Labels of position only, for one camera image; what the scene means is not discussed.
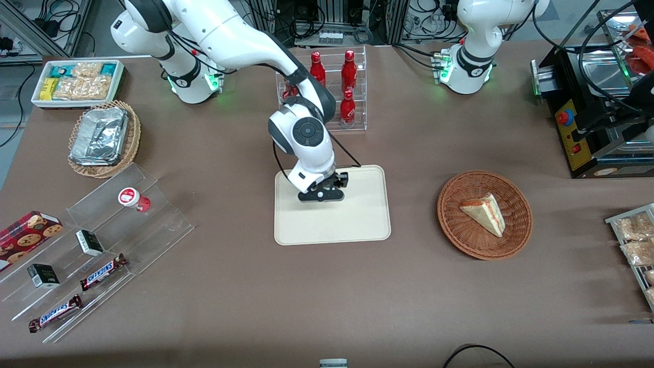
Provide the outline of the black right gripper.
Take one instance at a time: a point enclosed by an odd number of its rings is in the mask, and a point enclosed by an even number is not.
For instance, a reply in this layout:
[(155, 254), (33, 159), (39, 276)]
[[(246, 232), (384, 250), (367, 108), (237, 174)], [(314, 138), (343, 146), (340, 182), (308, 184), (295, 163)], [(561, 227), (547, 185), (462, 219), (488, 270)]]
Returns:
[(335, 172), (313, 186), (307, 193), (298, 193), (300, 202), (339, 202), (345, 198), (340, 188), (347, 187), (349, 176), (347, 172)]

